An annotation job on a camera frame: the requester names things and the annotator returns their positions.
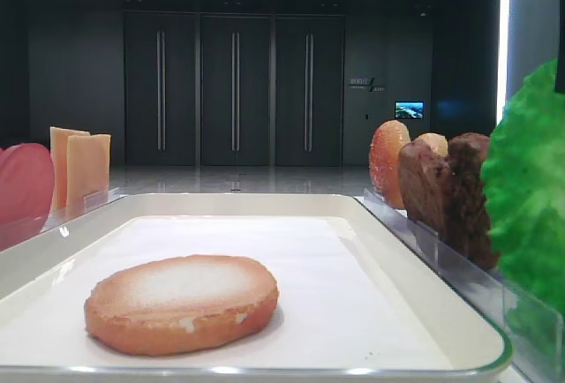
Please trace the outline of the clear right rack front rail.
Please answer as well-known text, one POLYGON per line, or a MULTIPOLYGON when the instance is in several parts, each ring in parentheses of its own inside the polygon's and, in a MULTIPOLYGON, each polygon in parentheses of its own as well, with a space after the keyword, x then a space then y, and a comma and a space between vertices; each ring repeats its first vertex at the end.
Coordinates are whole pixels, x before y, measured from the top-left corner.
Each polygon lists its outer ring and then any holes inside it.
POLYGON ((464 301, 509 336, 513 368, 528 382, 564 381, 564 318, 498 270, 484 271, 366 188, 362 203, 464 301))

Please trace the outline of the bread slice on tray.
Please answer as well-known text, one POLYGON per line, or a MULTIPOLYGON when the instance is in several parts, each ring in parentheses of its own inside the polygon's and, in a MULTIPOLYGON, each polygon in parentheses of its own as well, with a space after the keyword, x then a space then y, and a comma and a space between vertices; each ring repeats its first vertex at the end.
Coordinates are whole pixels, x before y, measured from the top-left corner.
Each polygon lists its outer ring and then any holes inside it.
POLYGON ((128 355, 160 357, 256 334, 278 303, 275 277, 242 256, 148 262, 98 282, 85 302, 87 332, 128 355))

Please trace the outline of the brown meat patty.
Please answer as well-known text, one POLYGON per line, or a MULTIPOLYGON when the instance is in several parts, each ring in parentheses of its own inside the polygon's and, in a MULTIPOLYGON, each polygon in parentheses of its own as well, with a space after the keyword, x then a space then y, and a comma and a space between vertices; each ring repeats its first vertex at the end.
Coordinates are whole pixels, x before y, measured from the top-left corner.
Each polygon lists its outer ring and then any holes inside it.
POLYGON ((448 143, 451 194, 446 212, 447 244, 484 270, 497 267, 500 254, 492 250, 488 232, 481 169, 489 150, 489 138, 467 132, 448 143))
POLYGON ((444 156, 421 139, 405 145, 398 158, 398 183, 408 218, 446 236, 452 174, 444 156))

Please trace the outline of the bun half rack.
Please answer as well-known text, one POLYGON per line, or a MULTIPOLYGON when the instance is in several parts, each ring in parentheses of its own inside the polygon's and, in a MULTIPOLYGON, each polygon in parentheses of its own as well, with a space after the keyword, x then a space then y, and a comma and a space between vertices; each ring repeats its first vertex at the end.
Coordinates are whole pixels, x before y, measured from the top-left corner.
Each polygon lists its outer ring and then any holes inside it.
POLYGON ((446 157, 448 155, 448 141, 443 135, 428 132, 419 135, 417 140, 425 142, 433 152, 441 157, 446 157))
POLYGON ((369 172, 373 186, 396 209, 404 209, 398 183, 399 153, 410 142, 407 127, 397 120, 390 120, 376 129, 370 145, 369 172))

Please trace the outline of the brown meat patty front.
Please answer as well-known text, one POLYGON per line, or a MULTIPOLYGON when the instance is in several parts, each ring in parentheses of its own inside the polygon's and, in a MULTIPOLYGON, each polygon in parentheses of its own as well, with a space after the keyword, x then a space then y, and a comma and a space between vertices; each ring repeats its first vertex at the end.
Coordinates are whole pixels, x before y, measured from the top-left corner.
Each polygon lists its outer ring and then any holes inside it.
POLYGON ((405 145, 398 158, 398 183, 408 218, 446 236, 452 174, 444 156, 421 139, 405 145))

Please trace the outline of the dark triple door panel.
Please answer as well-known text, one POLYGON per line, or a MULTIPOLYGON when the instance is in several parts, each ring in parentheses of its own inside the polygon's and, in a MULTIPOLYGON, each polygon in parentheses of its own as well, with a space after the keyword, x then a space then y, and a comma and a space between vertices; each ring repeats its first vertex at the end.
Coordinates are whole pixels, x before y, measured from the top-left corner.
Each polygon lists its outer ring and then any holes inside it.
POLYGON ((338 17, 129 12, 124 59, 131 165, 342 161, 338 17))

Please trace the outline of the small wall screen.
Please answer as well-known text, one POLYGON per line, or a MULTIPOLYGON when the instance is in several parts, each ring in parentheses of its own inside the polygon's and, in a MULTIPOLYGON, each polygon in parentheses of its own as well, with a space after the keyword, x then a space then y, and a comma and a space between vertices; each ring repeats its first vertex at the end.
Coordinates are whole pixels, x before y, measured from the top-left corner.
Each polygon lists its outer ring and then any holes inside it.
POLYGON ((421 101, 397 101, 395 119, 422 119, 425 105, 421 101))

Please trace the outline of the bun half rear right rack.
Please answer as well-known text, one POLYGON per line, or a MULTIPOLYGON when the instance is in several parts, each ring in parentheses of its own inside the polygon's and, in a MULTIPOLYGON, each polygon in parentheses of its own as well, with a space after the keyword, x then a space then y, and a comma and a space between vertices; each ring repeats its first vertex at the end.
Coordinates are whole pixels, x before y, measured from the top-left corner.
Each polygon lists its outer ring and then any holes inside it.
POLYGON ((417 140, 425 142, 433 152, 441 157, 446 157, 448 155, 448 141, 443 135, 428 132, 419 135, 417 140))

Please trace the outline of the orange cheese slice rear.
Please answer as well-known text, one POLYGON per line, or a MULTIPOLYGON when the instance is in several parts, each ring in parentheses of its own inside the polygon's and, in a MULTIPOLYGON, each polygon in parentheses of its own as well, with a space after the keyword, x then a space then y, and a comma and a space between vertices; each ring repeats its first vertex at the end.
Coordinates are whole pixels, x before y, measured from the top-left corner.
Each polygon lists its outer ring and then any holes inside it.
POLYGON ((70 136, 88 136, 89 131, 51 126, 49 128, 50 155, 54 166, 55 184, 51 202, 51 211, 66 206, 67 200, 67 142, 70 136))

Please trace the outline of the clear rack rail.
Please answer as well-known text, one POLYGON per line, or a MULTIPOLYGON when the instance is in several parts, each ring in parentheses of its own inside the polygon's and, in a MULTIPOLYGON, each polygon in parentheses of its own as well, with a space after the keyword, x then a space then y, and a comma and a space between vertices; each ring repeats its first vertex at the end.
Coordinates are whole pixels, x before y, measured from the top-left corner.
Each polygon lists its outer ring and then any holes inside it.
POLYGON ((464 301, 509 336, 513 368, 528 382, 564 381, 564 318, 498 270, 484 271, 366 188, 362 203, 464 301))
POLYGON ((115 200, 121 199, 125 194, 120 188, 109 191, 95 192, 85 196, 82 200, 72 205, 51 211, 34 218, 22 218, 18 221, 1 226, 1 251, 41 234, 44 231, 64 225, 96 208, 103 207, 115 200))

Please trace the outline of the clear left rack front rail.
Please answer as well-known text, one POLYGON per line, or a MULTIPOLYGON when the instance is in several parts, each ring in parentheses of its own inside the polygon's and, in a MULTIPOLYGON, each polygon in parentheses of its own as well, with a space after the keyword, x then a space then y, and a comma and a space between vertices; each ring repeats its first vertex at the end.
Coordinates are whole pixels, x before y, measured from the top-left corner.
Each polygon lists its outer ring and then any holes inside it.
POLYGON ((41 234, 44 231, 64 225, 96 208, 103 207, 115 200, 121 199, 125 194, 120 188, 109 191, 95 192, 85 196, 82 200, 72 205, 51 211, 34 218, 22 218, 18 221, 1 226, 1 251, 41 234))

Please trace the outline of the metal serving tray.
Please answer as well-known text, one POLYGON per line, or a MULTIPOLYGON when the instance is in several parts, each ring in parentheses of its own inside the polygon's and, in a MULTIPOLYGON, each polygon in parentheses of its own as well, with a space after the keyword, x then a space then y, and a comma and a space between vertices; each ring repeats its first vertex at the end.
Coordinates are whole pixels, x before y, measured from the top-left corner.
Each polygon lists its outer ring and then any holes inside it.
POLYGON ((342 195, 130 195, 1 255, 4 382, 495 382, 513 353, 496 324, 342 195), (97 282, 191 254, 266 266, 280 291, 269 326, 160 358, 86 334, 97 282))

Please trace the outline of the bun half front right rack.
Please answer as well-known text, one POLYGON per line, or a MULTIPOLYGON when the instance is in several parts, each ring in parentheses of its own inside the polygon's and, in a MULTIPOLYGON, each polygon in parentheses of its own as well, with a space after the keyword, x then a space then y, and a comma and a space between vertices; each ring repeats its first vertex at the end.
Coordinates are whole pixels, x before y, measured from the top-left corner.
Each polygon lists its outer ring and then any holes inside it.
POLYGON ((370 145, 369 172, 373 186, 396 209, 404 209, 398 183, 399 153, 410 142, 407 127, 397 120, 390 120, 376 129, 370 145))

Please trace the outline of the brown meat patty rear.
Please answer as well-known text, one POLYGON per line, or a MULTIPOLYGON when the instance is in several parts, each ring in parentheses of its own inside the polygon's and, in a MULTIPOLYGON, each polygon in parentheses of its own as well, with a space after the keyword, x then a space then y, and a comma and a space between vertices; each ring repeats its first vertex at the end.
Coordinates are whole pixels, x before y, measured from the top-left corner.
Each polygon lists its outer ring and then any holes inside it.
POLYGON ((488 232, 481 169, 489 150, 489 138, 467 132, 448 143, 451 194, 446 212, 447 244, 484 270, 497 267, 500 254, 492 250, 488 232))

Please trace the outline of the green lettuce leaf on rack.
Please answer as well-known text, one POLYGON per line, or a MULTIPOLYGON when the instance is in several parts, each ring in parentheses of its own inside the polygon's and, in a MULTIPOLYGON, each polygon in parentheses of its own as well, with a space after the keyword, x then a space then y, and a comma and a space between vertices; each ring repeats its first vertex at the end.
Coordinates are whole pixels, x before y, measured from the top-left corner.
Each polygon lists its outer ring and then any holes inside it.
POLYGON ((564 96, 546 62, 507 101, 482 166, 492 247, 521 292, 512 330, 564 357, 564 96))

